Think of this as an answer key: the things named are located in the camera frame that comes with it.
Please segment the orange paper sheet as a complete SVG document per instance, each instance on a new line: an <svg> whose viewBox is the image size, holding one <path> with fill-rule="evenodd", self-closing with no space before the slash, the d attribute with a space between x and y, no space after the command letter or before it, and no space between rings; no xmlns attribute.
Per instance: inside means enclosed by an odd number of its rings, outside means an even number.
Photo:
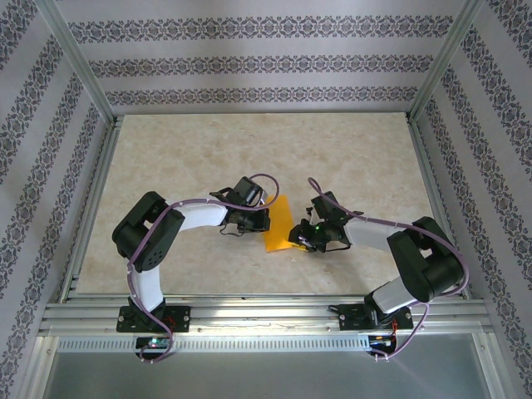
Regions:
<svg viewBox="0 0 532 399"><path fill-rule="evenodd" d="M292 248L293 244L288 241L288 236L294 223L288 196L280 195L268 207L268 211L270 226L269 230L263 233L266 252L273 253Z"/></svg>

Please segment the grey metal panel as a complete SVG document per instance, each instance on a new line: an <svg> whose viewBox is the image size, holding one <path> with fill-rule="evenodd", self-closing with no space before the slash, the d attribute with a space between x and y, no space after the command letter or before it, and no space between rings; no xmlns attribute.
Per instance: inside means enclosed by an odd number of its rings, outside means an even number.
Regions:
<svg viewBox="0 0 532 399"><path fill-rule="evenodd" d="M45 399L492 399L468 335L420 336L397 357L364 352L59 352Z"/></svg>

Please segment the controller board with green light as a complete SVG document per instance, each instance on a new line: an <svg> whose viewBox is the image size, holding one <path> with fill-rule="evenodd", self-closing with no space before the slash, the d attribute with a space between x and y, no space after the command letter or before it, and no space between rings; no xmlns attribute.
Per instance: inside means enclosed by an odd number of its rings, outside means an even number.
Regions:
<svg viewBox="0 0 532 399"><path fill-rule="evenodd" d="M166 350L170 345L167 337L138 337L135 342L137 350Z"/></svg>

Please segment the aluminium mounting rail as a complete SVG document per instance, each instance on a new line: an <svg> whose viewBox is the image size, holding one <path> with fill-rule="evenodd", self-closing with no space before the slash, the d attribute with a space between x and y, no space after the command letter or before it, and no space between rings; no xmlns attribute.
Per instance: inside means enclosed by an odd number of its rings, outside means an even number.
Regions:
<svg viewBox="0 0 532 399"><path fill-rule="evenodd" d="M120 307L116 301L69 301L46 306L40 336L104 336L116 333ZM339 333L339 316L317 301L195 301L186 322L191 335L258 336ZM485 305L473 301L440 301L431 305L421 333L492 333Z"/></svg>

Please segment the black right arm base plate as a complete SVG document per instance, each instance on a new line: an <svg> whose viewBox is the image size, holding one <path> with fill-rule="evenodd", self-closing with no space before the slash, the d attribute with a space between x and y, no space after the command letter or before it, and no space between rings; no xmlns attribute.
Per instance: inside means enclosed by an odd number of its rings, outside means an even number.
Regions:
<svg viewBox="0 0 532 399"><path fill-rule="evenodd" d="M381 331L392 330L394 327L399 330L413 329L409 307L399 308L393 313L368 313L363 304L338 304L330 305L328 310L337 314L341 331Z"/></svg>

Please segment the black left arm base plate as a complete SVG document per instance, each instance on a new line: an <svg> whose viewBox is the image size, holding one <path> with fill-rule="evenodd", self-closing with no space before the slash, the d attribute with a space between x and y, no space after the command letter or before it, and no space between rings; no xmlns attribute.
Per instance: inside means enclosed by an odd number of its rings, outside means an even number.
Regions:
<svg viewBox="0 0 532 399"><path fill-rule="evenodd" d="M190 323L190 307L161 304L151 314L173 333L187 333ZM164 333L157 322L149 318L136 305L120 308L116 331L119 333Z"/></svg>

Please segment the aluminium side rail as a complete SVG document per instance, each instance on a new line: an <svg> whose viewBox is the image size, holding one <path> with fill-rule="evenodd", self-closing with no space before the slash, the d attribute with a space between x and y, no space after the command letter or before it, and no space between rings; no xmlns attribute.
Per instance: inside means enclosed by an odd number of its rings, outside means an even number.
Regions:
<svg viewBox="0 0 532 399"><path fill-rule="evenodd" d="M81 272L123 120L124 116L118 116L115 119L101 143L95 167L87 186L86 200L82 208L80 223L76 229L66 272L60 285L61 290L57 297L57 303L66 303L71 296L71 291L76 289L74 281L78 279Z"/></svg>

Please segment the aluminium frame post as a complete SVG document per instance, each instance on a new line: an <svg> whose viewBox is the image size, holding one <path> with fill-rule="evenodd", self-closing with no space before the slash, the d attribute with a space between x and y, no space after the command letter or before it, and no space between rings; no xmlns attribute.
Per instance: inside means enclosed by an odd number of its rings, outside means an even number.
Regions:
<svg viewBox="0 0 532 399"><path fill-rule="evenodd" d="M419 120L433 91L436 89L438 82L484 3L485 0L464 0L439 52L436 54L434 62L429 68L426 78L414 97L411 108L406 113L407 120L411 125L414 125Z"/></svg>
<svg viewBox="0 0 532 399"><path fill-rule="evenodd" d="M34 2L97 110L107 124L114 124L116 114L55 0L34 0Z"/></svg>

